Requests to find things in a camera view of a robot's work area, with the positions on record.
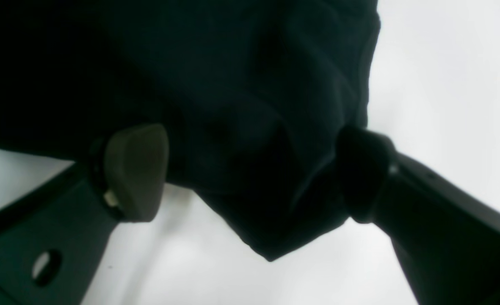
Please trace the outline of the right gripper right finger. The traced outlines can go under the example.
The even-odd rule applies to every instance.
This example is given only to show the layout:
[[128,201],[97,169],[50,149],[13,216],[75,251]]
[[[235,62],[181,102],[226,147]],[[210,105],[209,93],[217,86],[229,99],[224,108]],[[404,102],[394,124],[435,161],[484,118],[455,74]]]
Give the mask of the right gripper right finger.
[[500,213],[379,133],[345,127],[337,173],[350,216],[391,241],[420,305],[500,305]]

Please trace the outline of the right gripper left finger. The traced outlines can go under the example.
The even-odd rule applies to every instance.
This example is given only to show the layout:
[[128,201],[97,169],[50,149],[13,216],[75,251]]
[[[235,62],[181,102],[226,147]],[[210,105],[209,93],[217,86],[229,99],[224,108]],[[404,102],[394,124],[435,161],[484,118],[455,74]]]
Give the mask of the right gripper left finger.
[[0,305],[79,305],[118,224],[157,215],[169,162],[161,124],[120,130],[92,152],[90,165],[0,210]]

